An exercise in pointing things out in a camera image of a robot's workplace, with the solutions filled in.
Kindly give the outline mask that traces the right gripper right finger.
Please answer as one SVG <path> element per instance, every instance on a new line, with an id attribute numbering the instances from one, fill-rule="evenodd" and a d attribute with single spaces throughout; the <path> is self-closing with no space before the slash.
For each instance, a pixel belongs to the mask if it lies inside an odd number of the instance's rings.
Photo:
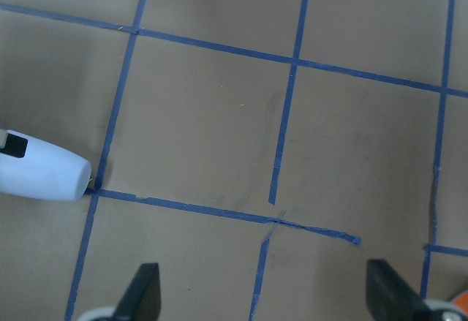
<path id="1" fill-rule="evenodd" d="M 366 263 L 366 306 L 373 320 L 429 320 L 423 299 L 383 259 Z"/>

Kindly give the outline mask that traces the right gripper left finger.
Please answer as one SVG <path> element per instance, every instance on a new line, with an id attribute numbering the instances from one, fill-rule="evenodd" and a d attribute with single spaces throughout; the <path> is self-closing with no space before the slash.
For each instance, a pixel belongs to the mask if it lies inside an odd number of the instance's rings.
<path id="1" fill-rule="evenodd" d="M 111 320 L 158 320 L 161 310 L 159 265 L 143 263 L 119 301 Z"/>

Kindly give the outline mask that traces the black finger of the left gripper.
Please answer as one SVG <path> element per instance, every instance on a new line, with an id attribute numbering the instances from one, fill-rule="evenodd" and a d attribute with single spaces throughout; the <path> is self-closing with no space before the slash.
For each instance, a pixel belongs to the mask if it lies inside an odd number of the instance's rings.
<path id="1" fill-rule="evenodd" d="M 1 146 L 1 153 L 19 159 L 23 158 L 26 155 L 28 142 L 24 137 L 7 133 Z"/>

